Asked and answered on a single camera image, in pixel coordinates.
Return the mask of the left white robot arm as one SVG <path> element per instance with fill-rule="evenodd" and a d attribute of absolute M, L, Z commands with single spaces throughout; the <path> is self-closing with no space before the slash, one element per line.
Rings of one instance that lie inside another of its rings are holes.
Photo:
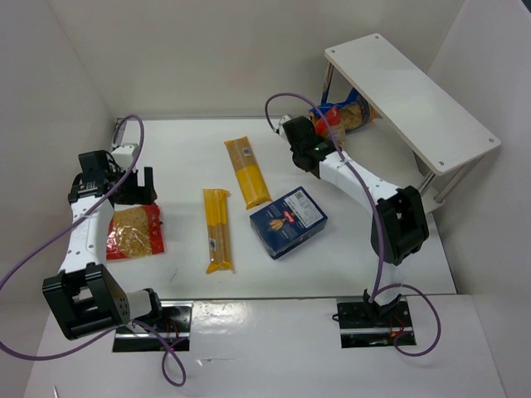
<path fill-rule="evenodd" d="M 78 157 L 81 171 L 68 194 L 73 229 L 66 257 L 58 274 L 42 283 L 46 302 L 69 340 L 135 319 L 154 323 L 163 315 L 151 288 L 126 293 L 107 268 L 107 237 L 115 205 L 151 205 L 157 197 L 152 168 L 144 169 L 144 184 L 138 183 L 134 165 L 138 155 L 138 145 L 125 144 Z"/>

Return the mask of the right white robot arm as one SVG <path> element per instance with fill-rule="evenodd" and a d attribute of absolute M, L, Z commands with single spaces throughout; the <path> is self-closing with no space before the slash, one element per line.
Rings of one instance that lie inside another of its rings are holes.
<path fill-rule="evenodd" d="M 387 316 L 401 296 L 400 266 L 429 237 L 419 191 L 382 180 L 356 163 L 309 119 L 284 116 L 277 133 L 290 145 L 295 166 L 336 186 L 372 217 L 370 243 L 378 259 L 376 277 L 363 293 L 364 309 L 376 321 Z"/>

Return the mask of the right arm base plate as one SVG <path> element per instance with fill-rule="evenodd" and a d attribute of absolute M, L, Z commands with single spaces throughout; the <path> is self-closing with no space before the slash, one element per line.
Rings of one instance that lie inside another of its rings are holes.
<path fill-rule="evenodd" d="M 360 297 L 339 298 L 336 305 L 336 313 L 331 318 L 339 325 L 343 349 L 392 347 L 396 337 L 398 346 L 417 344 L 409 306 L 404 298 L 380 320 L 370 318 Z"/>

